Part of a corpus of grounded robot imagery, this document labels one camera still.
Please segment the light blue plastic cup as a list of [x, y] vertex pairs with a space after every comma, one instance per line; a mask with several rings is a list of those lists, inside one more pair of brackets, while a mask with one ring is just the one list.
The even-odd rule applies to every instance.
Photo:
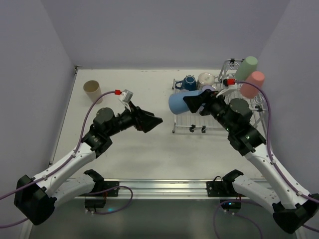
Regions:
[[172, 94], [168, 100], [168, 106], [170, 111], [174, 115], [179, 115], [189, 111], [189, 108], [187, 104], [185, 103], [185, 101], [183, 100], [183, 98], [188, 96], [190, 97], [198, 96], [201, 93], [202, 93], [202, 90], [196, 90], [196, 91], [185, 91], [185, 92], [178, 92], [178, 93]]

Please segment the aluminium mounting rail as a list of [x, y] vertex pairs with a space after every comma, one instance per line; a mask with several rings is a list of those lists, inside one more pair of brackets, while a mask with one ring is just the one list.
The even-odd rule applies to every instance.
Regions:
[[105, 179], [100, 190], [129, 187], [135, 199], [206, 199], [212, 179]]

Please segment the white patterned mug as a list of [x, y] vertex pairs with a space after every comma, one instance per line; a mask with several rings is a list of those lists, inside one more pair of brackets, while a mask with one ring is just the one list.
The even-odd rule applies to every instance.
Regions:
[[197, 78], [197, 88], [201, 89], [204, 86], [212, 86], [215, 81], [215, 76], [211, 73], [200, 73]]

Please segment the green plastic cup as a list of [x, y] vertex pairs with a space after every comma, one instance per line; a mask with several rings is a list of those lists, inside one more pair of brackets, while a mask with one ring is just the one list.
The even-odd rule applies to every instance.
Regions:
[[245, 81], [253, 72], [256, 71], [258, 59], [254, 56], [246, 57], [235, 73], [235, 79], [238, 81]]

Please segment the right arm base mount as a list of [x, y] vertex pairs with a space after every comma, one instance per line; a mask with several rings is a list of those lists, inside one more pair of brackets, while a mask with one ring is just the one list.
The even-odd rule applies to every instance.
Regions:
[[[235, 192], [232, 183], [239, 176], [243, 176], [244, 173], [235, 169], [227, 173], [223, 177], [216, 176], [213, 180], [206, 182], [206, 191], [208, 197], [221, 197], [221, 198], [235, 198], [235, 200], [241, 200], [243, 195]], [[220, 199], [222, 203], [221, 208], [227, 212], [237, 213], [240, 211], [242, 204], [240, 202], [228, 202]]]

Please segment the lavender plastic cup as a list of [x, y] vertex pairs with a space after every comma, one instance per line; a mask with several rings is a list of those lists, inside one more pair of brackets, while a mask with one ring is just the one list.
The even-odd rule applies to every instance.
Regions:
[[205, 90], [210, 90], [210, 91], [216, 91], [216, 88], [215, 87], [213, 87], [213, 86], [204, 86], [204, 87], [202, 87], [202, 89], [201, 89], [203, 92], [205, 91]]

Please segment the beige plastic cup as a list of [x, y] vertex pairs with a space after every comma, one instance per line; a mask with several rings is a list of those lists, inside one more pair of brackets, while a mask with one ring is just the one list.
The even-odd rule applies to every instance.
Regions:
[[95, 80], [87, 81], [83, 85], [83, 90], [86, 93], [86, 95], [89, 97], [91, 102], [95, 102], [99, 98], [99, 96], [102, 94], [100, 85]]

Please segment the dark blue ceramic mug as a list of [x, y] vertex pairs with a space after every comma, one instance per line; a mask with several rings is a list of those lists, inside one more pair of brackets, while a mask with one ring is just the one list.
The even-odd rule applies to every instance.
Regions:
[[188, 75], [183, 80], [174, 84], [178, 90], [195, 91], [197, 89], [196, 79], [194, 76]]

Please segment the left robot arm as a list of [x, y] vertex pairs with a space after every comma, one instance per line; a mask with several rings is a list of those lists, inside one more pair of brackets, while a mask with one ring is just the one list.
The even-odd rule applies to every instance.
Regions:
[[142, 110], [132, 102], [117, 115], [111, 108], [99, 109], [89, 131], [81, 135], [71, 152], [33, 177], [24, 175], [18, 180], [14, 205], [34, 225], [45, 222], [59, 204], [99, 188], [103, 178], [93, 170], [87, 170], [76, 180], [69, 178], [105, 153], [112, 145], [112, 136], [130, 127], [147, 133], [162, 122], [162, 118]]

